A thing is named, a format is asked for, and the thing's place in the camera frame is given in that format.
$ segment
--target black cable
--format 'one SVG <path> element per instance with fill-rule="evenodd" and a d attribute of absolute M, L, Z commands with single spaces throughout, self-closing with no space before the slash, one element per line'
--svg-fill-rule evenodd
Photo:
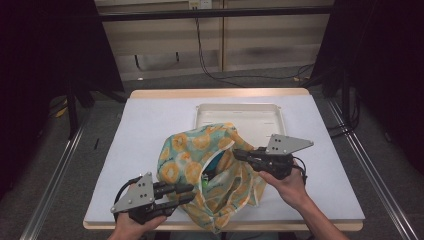
<path fill-rule="evenodd" d="M 64 97 L 62 100 L 60 100 L 59 102 L 55 103 L 53 106 L 50 106 L 50 109 L 53 109 L 57 106 L 59 106 L 61 103 L 63 104 L 63 102 L 66 101 L 66 97 Z"/>
<path fill-rule="evenodd" d="M 203 72 L 206 74 L 206 76 L 214 79 L 215 81 L 219 81 L 219 82 L 223 82 L 223 83 L 228 83 L 237 87 L 242 87 L 242 88 L 246 88 L 246 86 L 240 85 L 240 84 L 236 84 L 236 83 L 232 83 L 232 82 L 228 82 L 228 81 L 224 81 L 225 79 L 231 79 L 231 78 L 249 78 L 249 77 L 256 77 L 256 78 L 266 78 L 266 79 L 277 79 L 277 80 L 283 80 L 283 79 L 289 79 L 289 78 L 294 78 L 299 76 L 300 74 L 306 72 L 310 67 L 312 67 L 314 64 L 308 64 L 308 65 L 304 65 L 302 67 L 299 68 L 299 70 L 297 71 L 297 74 L 292 75 L 292 76 L 286 76 L 286 77 L 270 77 L 270 76 L 256 76 L 256 75 L 234 75 L 234 76 L 228 76 L 228 77 L 215 77 L 212 76 L 212 74 L 209 73 L 209 71 L 206 68 L 205 65 L 205 60 L 203 58 L 203 50 L 202 50 L 202 43 L 200 40 L 200 26 L 199 26 L 199 19 L 195 18 L 196 21 L 196 29 L 197 29 L 197 41 L 198 41 L 198 45 L 199 45 L 199 61 L 200 61 L 200 65 L 202 67 Z"/>
<path fill-rule="evenodd" d="M 302 83 L 301 83 L 302 79 L 300 78 L 300 74 L 301 74 L 300 71 L 302 70 L 302 68 L 306 67 L 306 69 L 302 72 L 302 73 L 304 73 L 304 72 L 308 71 L 314 65 L 315 65 L 315 63 L 304 65 L 297 70 L 297 79 L 299 81 L 299 84 L 297 85 L 297 87 L 300 87 L 302 85 Z"/>
<path fill-rule="evenodd" d="M 293 165 L 292 167 L 300 170 L 300 172 L 302 173 L 303 183 L 306 185 L 306 179 L 308 178 L 308 176 L 306 175 L 306 165 L 305 165 L 305 163 L 303 162 L 302 159 L 300 159 L 298 157 L 293 157 L 293 158 L 299 160 L 303 165 L 303 168 L 301 168 L 297 165 Z"/>
<path fill-rule="evenodd" d="M 53 112 L 53 113 L 50 113 L 49 114 L 49 118 L 50 117 L 53 117 L 54 115 L 56 115 L 57 113 L 59 113 L 60 111 L 62 111 L 63 109 L 65 109 L 65 108 L 67 108 L 68 107 L 68 104 L 66 103 L 66 104 L 64 104 L 59 110 L 57 110 L 57 111 L 55 111 L 55 112 Z"/>
<path fill-rule="evenodd" d="M 323 82 L 323 79 L 324 79 L 325 77 L 329 77 L 329 76 L 330 76 L 331 74 L 333 74 L 336 70 L 337 70 L 337 67 L 336 67 L 336 66 L 329 67 L 329 68 L 327 68 L 325 71 L 323 71 L 320 75 L 318 75 L 318 76 L 314 76 L 314 77 L 312 77 L 311 79 L 309 79 L 308 81 L 303 82 L 303 83 L 300 85 L 300 87 L 308 89 L 308 88 L 310 88 L 310 87 L 312 87 L 312 86 L 319 85 L 319 84 L 321 84 L 321 83 Z"/>
<path fill-rule="evenodd" d="M 140 179 L 141 179 L 142 177 L 140 176 L 140 177 L 136 177 L 136 178 L 133 178 L 133 179 L 130 179 L 130 180 L 128 180 L 128 182 L 126 182 L 122 187 L 121 187 L 121 189 L 119 189 L 119 191 L 118 191 L 118 193 L 116 194 L 116 197 L 115 197 L 115 201 L 113 202 L 113 204 L 115 205 L 118 201 L 119 201 L 119 199 L 121 198 L 121 194 L 122 194 L 122 192 L 128 187 L 128 186 L 130 186 L 131 184 L 133 184 L 133 183 L 136 183 L 136 182 L 138 182 Z M 114 213 L 113 214 L 113 217 L 115 218 L 115 222 L 118 220 L 118 215 L 119 215 L 119 213 Z"/>
<path fill-rule="evenodd" d="M 336 129 L 340 129 L 340 128 L 347 128 L 347 129 L 344 129 L 341 133 L 332 135 L 330 137 L 336 138 L 336 137 L 340 137 L 340 136 L 343 136 L 345 134 L 353 132 L 356 129 L 356 127 L 358 127 L 358 125 L 359 125 L 360 112 L 361 112 L 360 97 L 358 95 L 358 92 L 355 90 L 355 102 L 354 102 L 354 105 L 353 105 L 353 112 L 352 112 L 351 117 L 350 117 L 350 122 L 349 123 L 343 123 L 343 124 L 333 126 L 333 127 L 327 127 L 327 130 L 336 130 Z"/>

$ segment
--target cloth bag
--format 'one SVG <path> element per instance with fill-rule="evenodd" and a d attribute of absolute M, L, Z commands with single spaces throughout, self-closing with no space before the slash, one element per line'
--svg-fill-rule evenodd
<path fill-rule="evenodd" d="M 221 232 L 231 216 L 246 204 L 259 206 L 266 182 L 246 162 L 234 158 L 232 149 L 253 150 L 232 123 L 203 126 L 166 139 L 161 151 L 157 178 L 170 184 L 193 184 L 193 201 L 181 208 L 198 226 Z M 205 184 L 203 172 L 215 168 Z M 167 195 L 169 200 L 178 195 Z"/>

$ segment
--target white table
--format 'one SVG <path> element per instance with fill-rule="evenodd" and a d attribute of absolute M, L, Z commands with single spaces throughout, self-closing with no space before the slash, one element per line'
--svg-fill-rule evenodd
<path fill-rule="evenodd" d="M 364 214 L 312 96 L 305 89 L 140 90 L 128 99 L 121 123 L 99 176 L 84 219 L 87 229 L 113 229 L 110 213 L 119 188 L 130 178 L 151 171 L 167 137 L 194 128 L 196 106 L 202 103 L 272 103 L 281 107 L 287 135 L 314 141 L 296 152 L 307 166 L 307 191 L 342 231 L 362 228 Z M 201 231 L 181 209 L 157 230 Z M 224 231 L 307 230 L 302 217 L 267 186 L 260 206 L 246 206 Z"/>

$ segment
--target plastic tray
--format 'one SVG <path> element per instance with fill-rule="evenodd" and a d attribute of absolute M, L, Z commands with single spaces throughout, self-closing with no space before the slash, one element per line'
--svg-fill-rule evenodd
<path fill-rule="evenodd" d="M 200 104 L 195 128 L 233 123 L 239 135 L 254 147 L 267 146 L 271 134 L 285 135 L 281 107 L 275 104 Z"/>

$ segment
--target metal frame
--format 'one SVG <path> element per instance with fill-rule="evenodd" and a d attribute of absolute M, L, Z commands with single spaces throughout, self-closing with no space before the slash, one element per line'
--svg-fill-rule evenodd
<path fill-rule="evenodd" d="M 216 18 L 216 17 L 250 17 L 272 15 L 309 15 L 330 14 L 334 10 L 342 10 L 333 6 L 311 7 L 284 7 L 284 8 L 235 8 L 235 9 L 202 9 L 202 10 L 175 10 L 157 12 L 134 13 L 105 13 L 99 16 L 78 17 L 82 19 L 96 19 L 102 22 L 183 19 L 183 18 Z"/>
<path fill-rule="evenodd" d="M 72 160 L 72 156 L 78 146 L 79 140 L 83 134 L 84 128 L 88 123 L 88 119 L 91 113 L 91 109 L 84 115 L 82 123 L 78 128 L 77 132 L 72 139 L 68 140 L 68 144 L 60 158 L 56 170 L 53 173 L 52 178 L 50 179 L 49 184 L 47 185 L 46 190 L 44 191 L 43 196 L 41 197 L 40 202 L 37 205 L 34 213 L 31 216 L 31 219 L 28 221 L 20 239 L 37 239 L 38 234 L 40 233 L 44 221 L 47 218 L 50 207 L 53 204 L 53 200 L 59 190 L 59 186 L 62 182 L 63 176 L 66 173 L 69 163 Z"/>
<path fill-rule="evenodd" d="M 337 122 L 341 126 L 344 126 L 345 123 L 343 121 L 342 111 L 339 105 L 337 105 L 334 100 L 329 100 L 328 103 Z M 389 214 L 400 235 L 402 236 L 402 239 L 418 240 L 419 238 L 415 233 L 414 229 L 412 228 L 412 225 L 410 224 L 408 218 L 406 217 L 402 208 L 399 206 L 396 199 L 393 197 L 392 193 L 384 183 L 383 179 L 381 178 L 380 174 L 372 163 L 371 158 L 368 156 L 361 142 L 356 137 L 356 134 L 354 132 L 349 132 L 349 129 L 346 127 L 343 127 L 342 129 L 344 132 L 346 132 L 346 139 L 349 141 L 349 144 L 352 147 L 352 150 L 355 152 L 359 163 L 367 174 L 368 179 L 370 180 L 372 186 L 374 187 L 374 190 L 376 191 L 378 197 L 386 208 L 387 213 Z"/>

